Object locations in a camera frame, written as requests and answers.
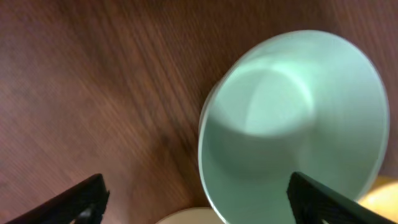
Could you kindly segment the yellow bowl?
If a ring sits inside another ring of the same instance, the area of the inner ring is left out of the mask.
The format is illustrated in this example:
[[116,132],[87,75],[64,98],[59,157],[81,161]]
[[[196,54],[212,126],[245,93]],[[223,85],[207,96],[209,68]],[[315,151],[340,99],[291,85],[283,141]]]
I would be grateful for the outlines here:
[[397,179],[379,176],[358,203],[364,208],[397,223],[397,188]]

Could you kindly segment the mint green bowl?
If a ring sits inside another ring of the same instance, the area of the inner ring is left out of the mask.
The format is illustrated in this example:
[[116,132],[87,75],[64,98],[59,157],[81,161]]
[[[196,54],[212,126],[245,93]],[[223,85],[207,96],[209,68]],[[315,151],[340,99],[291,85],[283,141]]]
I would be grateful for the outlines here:
[[224,223],[293,223],[292,173],[358,200],[379,173],[389,131],[386,89],[365,53],[329,32],[280,34],[246,52],[208,94],[201,184]]

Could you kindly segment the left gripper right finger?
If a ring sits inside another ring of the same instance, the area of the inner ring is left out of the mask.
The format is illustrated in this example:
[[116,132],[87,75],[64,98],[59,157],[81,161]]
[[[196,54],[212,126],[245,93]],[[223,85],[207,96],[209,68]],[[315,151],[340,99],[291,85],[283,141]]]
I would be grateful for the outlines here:
[[296,224],[394,224],[302,172],[293,172],[287,196]]

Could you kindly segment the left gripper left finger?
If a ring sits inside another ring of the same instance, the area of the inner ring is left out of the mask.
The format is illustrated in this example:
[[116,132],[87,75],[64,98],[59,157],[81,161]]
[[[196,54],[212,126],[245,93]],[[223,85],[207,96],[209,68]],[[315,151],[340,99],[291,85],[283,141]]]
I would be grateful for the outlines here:
[[109,200],[102,174],[94,174],[7,224],[100,224]]

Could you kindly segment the white bowl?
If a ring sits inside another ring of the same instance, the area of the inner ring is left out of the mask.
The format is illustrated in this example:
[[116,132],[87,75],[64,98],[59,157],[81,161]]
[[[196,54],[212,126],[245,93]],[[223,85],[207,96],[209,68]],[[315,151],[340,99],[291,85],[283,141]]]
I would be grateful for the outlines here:
[[212,208],[195,207],[175,212],[156,224],[224,224]]

